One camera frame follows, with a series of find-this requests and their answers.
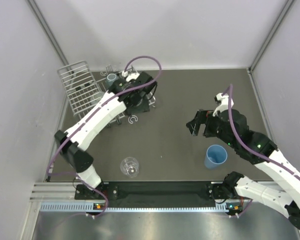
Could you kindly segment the blue-grey ceramic mug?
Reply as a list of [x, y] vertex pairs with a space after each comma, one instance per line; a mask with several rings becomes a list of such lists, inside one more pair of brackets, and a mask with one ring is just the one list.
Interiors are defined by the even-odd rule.
[[109, 73], [105, 80], [106, 86], [109, 88], [118, 78], [119, 76], [116, 73]]

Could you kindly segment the clear glass tumbler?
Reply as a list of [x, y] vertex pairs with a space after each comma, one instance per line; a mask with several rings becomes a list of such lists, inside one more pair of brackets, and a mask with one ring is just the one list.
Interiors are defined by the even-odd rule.
[[139, 174], [139, 166], [139, 162], [136, 158], [126, 157], [121, 161], [120, 170], [124, 175], [134, 178]]

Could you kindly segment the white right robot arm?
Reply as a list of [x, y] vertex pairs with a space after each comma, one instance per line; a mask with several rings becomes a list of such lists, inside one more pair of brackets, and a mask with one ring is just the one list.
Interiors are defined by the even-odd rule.
[[200, 109], [186, 123], [192, 136], [204, 125], [203, 136], [218, 138], [228, 144], [243, 160], [266, 173], [281, 191], [265, 187], [247, 176], [231, 172], [223, 180], [223, 192], [228, 198], [246, 197], [281, 213], [300, 230], [300, 172], [285, 158], [278, 146], [265, 134], [253, 131], [247, 118], [239, 111]]

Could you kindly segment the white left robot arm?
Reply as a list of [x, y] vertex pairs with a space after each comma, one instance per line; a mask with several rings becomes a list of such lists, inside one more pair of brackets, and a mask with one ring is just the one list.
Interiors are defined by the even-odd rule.
[[87, 149], [95, 137], [119, 114], [132, 115], [149, 111], [148, 95], [157, 82], [141, 76], [127, 81], [116, 80], [102, 99], [78, 123], [54, 135], [58, 149], [50, 160], [61, 155], [75, 170], [76, 177], [86, 186], [85, 192], [93, 199], [103, 194], [102, 179], [93, 166], [94, 158]]

